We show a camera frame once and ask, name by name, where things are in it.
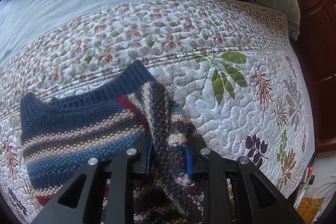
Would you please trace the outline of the white floral quilt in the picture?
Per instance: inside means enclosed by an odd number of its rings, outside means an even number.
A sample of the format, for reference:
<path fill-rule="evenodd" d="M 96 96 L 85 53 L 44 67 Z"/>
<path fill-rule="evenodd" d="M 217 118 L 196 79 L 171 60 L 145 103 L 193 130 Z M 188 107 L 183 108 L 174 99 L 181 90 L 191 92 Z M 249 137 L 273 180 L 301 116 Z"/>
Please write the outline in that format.
<path fill-rule="evenodd" d="M 267 145 L 262 172 L 289 197 L 314 151 L 301 67 L 276 10 L 229 0 L 148 0 L 34 22 L 1 55 L 1 194 L 21 223 L 41 210 L 23 161 L 19 100 L 82 94 L 141 61 L 211 148 L 236 159 Z"/>

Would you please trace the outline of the striped blue knit sweater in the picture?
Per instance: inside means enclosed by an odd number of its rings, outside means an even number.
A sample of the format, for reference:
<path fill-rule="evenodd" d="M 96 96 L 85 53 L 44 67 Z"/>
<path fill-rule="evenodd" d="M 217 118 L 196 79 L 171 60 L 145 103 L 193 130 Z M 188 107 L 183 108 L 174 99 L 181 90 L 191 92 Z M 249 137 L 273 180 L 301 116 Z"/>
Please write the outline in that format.
<path fill-rule="evenodd" d="M 150 136 L 154 166 L 147 182 L 134 182 L 135 223 L 202 222 L 203 184 L 191 178 L 187 147 L 198 133 L 141 61 L 78 96 L 43 102 L 28 93 L 20 114 L 23 159 L 40 204 L 90 158 L 111 160 Z"/>

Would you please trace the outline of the dark red wooden headboard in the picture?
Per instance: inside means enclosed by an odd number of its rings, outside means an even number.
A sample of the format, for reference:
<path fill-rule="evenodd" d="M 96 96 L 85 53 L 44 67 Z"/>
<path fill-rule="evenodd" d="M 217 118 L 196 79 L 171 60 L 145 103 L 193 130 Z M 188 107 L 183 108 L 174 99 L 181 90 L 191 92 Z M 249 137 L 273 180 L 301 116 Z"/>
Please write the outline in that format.
<path fill-rule="evenodd" d="M 313 112 L 315 148 L 335 150 L 335 0 L 298 0 L 300 34 L 293 42 Z"/>

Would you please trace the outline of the orange box on floor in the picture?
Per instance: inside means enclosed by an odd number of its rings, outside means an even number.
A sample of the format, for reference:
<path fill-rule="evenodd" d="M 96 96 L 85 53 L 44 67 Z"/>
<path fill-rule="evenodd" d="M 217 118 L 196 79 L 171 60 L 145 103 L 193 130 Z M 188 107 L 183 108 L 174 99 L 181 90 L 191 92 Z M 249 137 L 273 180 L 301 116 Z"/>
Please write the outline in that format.
<path fill-rule="evenodd" d="M 323 202 L 324 199 L 305 197 L 301 200 L 296 211 L 305 223 L 312 223 L 317 214 L 321 211 Z"/>

